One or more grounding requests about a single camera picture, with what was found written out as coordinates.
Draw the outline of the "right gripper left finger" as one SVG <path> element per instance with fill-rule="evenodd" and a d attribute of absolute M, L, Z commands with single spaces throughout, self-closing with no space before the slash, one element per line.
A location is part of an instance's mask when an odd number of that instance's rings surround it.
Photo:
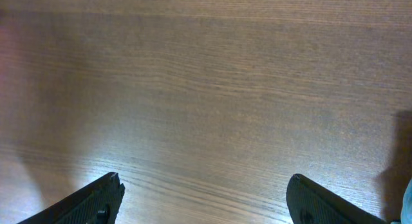
<path fill-rule="evenodd" d="M 124 194 L 110 172 L 19 224 L 115 224 Z"/>

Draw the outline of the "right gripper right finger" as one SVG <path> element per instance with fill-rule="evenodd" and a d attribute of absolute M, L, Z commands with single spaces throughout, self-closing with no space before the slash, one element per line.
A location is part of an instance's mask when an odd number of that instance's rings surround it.
<path fill-rule="evenodd" d="M 290 178 L 286 204 L 294 224 L 386 224 L 302 174 Z"/>

